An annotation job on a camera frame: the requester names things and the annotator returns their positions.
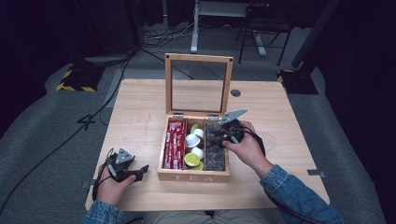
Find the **blue sleeve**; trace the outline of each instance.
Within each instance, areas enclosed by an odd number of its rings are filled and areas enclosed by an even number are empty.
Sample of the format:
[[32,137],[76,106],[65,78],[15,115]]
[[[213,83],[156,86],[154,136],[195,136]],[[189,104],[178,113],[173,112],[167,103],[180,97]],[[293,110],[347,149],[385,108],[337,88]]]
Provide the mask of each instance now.
[[[260,184],[269,196],[303,217],[319,223],[344,223],[334,208],[295,175],[289,175],[278,165],[260,180]],[[278,208],[288,223],[302,223],[299,218],[290,215],[282,207]]]
[[95,201],[82,220],[83,224],[119,224],[122,222],[122,211],[108,203]]

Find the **box lid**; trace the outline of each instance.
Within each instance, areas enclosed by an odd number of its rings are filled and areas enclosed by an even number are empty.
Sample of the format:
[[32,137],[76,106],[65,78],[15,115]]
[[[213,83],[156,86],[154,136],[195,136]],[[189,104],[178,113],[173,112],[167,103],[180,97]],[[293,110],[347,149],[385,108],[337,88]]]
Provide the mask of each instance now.
[[[233,57],[166,53],[166,114],[224,115],[232,70]],[[214,80],[204,85],[202,79]]]

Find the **chair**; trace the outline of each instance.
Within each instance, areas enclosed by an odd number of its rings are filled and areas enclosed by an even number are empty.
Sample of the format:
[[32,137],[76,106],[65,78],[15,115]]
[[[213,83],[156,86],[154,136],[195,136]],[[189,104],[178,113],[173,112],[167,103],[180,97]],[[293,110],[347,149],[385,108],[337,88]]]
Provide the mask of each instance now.
[[[282,49],[279,60],[277,62],[277,66],[280,65],[280,62],[282,60],[292,30],[292,27],[290,25],[290,22],[288,20],[287,14],[284,10],[284,6],[281,0],[251,1],[249,6],[247,6],[244,24],[239,30],[236,40],[238,40],[242,30],[244,32],[244,35],[242,40],[241,51],[239,53],[238,63],[241,63],[242,61],[242,54],[244,52],[247,32],[250,31],[251,33],[257,33],[257,34],[263,33],[263,34],[275,35],[275,37],[270,42],[270,45],[257,46],[257,47]],[[282,33],[287,34],[283,47],[271,46],[271,44],[274,43],[276,38]]]

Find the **person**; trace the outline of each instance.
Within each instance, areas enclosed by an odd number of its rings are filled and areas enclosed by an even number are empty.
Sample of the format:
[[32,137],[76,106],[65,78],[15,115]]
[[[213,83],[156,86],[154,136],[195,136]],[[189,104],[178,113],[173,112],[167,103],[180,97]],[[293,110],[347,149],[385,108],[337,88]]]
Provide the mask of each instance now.
[[[241,123],[255,133],[250,122]],[[256,172],[265,193],[275,203],[283,218],[276,219],[274,211],[270,209],[215,211],[212,217],[204,211],[147,212],[143,218],[144,223],[344,223],[340,214],[300,179],[269,162],[250,134],[245,133],[239,144],[224,141],[223,145]],[[107,169],[102,178],[104,176],[109,176]],[[135,176],[130,176],[121,183],[112,178],[104,181],[99,186],[97,200],[93,202],[83,223],[121,223],[122,212],[116,205],[134,179]]]

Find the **table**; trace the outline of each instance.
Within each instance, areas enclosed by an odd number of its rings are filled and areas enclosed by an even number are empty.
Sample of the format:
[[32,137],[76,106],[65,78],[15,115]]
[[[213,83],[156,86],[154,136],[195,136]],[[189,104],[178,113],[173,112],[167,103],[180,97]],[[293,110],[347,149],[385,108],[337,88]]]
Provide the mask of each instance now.
[[[233,2],[207,2],[195,0],[194,8],[194,28],[191,40],[191,53],[198,52],[198,23],[199,16],[224,16],[224,17],[245,17],[246,7],[248,3],[233,3]],[[267,55],[262,44],[260,34],[253,33],[256,46],[258,46],[260,56]]]
[[[205,85],[208,80],[183,80]],[[316,165],[304,140],[288,97],[278,82],[232,81],[228,111],[247,108],[240,119],[251,121],[267,147],[267,158],[299,177],[327,203],[330,202],[319,175],[309,175]],[[119,208],[123,211],[217,210],[275,207],[265,195],[255,172],[230,152],[228,183],[160,181],[157,175],[165,125],[165,80],[125,79],[108,125],[93,178],[114,147],[135,155],[130,170],[149,164],[143,181],[127,189]],[[92,204],[92,189],[86,208]]]

